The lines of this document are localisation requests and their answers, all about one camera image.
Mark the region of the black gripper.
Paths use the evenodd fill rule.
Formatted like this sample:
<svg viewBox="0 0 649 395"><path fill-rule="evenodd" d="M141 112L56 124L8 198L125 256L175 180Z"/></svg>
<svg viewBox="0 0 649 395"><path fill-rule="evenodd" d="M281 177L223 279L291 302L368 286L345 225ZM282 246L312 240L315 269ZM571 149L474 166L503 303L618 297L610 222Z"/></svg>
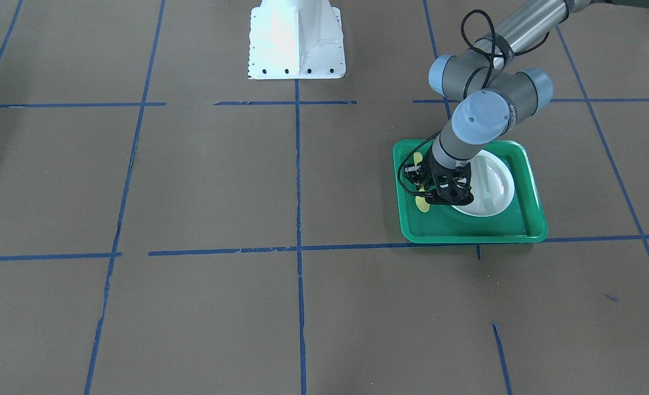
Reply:
<svg viewBox="0 0 649 395"><path fill-rule="evenodd" d="M425 180L424 200L430 205L466 206L472 203L472 168L468 162L460 167L446 168L432 156L422 161Z"/></svg>

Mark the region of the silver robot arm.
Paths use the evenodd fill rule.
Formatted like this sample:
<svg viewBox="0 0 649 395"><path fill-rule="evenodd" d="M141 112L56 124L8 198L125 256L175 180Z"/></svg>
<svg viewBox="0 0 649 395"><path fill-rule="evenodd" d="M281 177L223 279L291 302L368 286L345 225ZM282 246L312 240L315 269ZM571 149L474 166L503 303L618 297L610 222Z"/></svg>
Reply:
<svg viewBox="0 0 649 395"><path fill-rule="evenodd" d="M550 31L588 1L527 1L499 25L484 10L489 32L466 40L467 50L443 55L428 72L430 87L458 105L447 125L434 138L422 161L400 166L414 187L414 196L429 205L465 206L473 202L470 162L484 148L518 123L542 110L554 95L554 84L538 68L515 74L507 66L536 50Z"/></svg>

